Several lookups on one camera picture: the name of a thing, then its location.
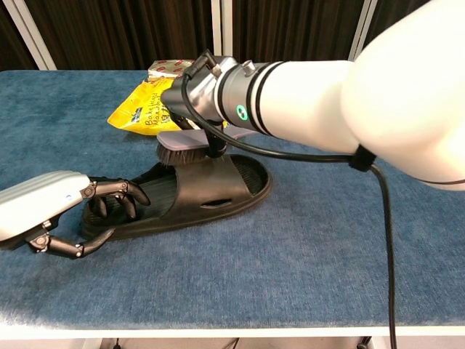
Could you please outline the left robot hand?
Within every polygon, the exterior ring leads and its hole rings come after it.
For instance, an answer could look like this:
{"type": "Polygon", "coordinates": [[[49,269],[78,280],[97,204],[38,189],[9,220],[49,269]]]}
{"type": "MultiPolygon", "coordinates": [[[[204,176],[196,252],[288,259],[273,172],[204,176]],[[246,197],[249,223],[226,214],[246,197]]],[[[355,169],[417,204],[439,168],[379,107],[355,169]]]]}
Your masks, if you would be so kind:
{"type": "Polygon", "coordinates": [[[141,187],[124,178],[90,177],[86,174],[57,170],[33,177],[1,191],[1,249],[14,250],[29,245],[35,253],[49,253],[80,259],[96,252],[114,234],[108,228],[94,238],[73,243],[52,236],[60,216],[84,200],[97,204],[98,215],[107,214],[105,198],[111,196],[137,216],[136,203],[144,206],[150,199],[141,187]]]}

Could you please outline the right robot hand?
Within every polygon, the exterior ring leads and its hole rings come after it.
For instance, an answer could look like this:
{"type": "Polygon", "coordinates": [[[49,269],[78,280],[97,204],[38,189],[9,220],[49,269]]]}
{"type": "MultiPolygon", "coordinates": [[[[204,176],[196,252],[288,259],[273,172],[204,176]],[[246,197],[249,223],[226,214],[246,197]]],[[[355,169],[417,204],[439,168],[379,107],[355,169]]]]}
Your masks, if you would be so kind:
{"type": "MultiPolygon", "coordinates": [[[[214,103],[214,88],[217,77],[207,66],[198,70],[187,84],[187,95],[192,107],[213,127],[223,130],[214,103]]],[[[180,128],[179,131],[166,131],[157,136],[159,159],[169,165],[187,164],[200,161],[206,156],[221,156],[226,150],[226,143],[207,132],[195,120],[182,99],[182,77],[175,78],[172,86],[162,92],[161,102],[169,112],[171,120],[180,128]]]]}

